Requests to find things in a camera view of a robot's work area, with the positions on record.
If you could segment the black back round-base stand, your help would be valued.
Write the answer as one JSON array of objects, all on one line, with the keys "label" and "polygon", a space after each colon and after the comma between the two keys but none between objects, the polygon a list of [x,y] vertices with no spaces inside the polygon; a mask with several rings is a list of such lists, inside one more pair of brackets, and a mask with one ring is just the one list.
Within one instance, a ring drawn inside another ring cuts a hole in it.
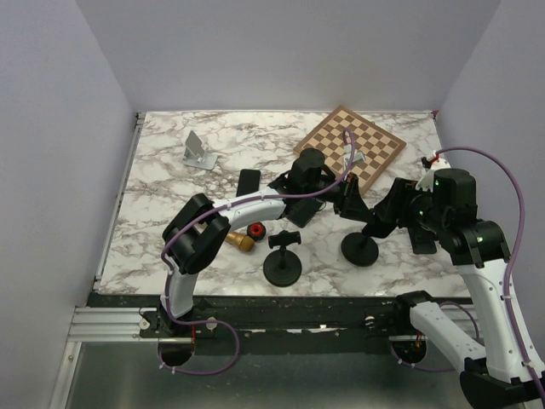
[{"label": "black back round-base stand", "polygon": [[346,260],[358,267],[369,267],[379,257],[376,242],[362,233],[350,233],[341,242],[341,253]]}]

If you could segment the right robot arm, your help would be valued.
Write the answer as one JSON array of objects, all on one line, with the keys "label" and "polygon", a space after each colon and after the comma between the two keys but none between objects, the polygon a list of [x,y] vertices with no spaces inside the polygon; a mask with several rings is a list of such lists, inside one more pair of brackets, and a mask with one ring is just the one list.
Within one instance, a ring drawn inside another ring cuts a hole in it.
[{"label": "right robot arm", "polygon": [[477,314],[472,339],[424,291],[396,298],[393,327],[423,333],[450,362],[474,408],[503,408],[544,398],[544,362],[536,352],[508,272],[514,255],[502,229],[477,217],[476,181],[465,170],[430,170],[420,181],[398,178],[372,211],[379,237],[395,228],[427,233],[450,255]]}]

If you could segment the black round-base phone stand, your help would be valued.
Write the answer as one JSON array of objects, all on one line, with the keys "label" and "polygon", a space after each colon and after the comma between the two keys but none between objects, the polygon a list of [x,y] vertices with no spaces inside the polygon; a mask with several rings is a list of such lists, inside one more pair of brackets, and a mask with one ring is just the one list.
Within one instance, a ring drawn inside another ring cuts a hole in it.
[{"label": "black round-base phone stand", "polygon": [[301,235],[298,231],[283,230],[268,237],[269,248],[278,247],[263,263],[263,273],[270,284],[285,288],[293,285],[301,277],[301,260],[293,251],[287,249],[287,246],[292,244],[301,244]]}]

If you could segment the teal smartphone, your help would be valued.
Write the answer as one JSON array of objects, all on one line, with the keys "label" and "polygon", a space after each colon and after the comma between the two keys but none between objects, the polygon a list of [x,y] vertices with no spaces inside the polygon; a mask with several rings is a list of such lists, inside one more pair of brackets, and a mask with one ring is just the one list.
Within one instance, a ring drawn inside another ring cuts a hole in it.
[{"label": "teal smartphone", "polygon": [[259,191],[260,181],[261,172],[259,170],[240,170],[236,196],[241,197]]}]

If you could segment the black phone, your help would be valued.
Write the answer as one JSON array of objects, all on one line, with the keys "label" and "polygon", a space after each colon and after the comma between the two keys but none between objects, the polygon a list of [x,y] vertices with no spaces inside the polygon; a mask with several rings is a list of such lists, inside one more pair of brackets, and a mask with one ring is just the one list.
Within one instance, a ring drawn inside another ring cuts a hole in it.
[{"label": "black phone", "polygon": [[399,229],[400,225],[395,218],[388,216],[381,216],[379,213],[373,213],[373,221],[367,223],[362,229],[361,233],[364,236],[385,239],[394,230]]},{"label": "black phone", "polygon": [[286,218],[299,228],[304,228],[320,210],[322,203],[317,199],[299,199],[290,206]]}]

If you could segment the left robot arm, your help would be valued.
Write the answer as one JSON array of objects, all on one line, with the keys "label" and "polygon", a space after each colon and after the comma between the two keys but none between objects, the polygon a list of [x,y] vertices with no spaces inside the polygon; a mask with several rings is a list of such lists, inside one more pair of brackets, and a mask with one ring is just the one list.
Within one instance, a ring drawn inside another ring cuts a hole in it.
[{"label": "left robot arm", "polygon": [[161,259],[169,273],[161,296],[160,327],[172,337],[187,330],[198,274],[214,261],[230,232],[292,216],[312,200],[332,203],[342,218],[370,222],[359,179],[352,173],[354,165],[364,162],[364,154],[352,153],[349,147],[345,151],[344,171],[338,177],[319,150],[307,148],[289,171],[260,191],[216,202],[202,193],[191,197],[162,233]]}]

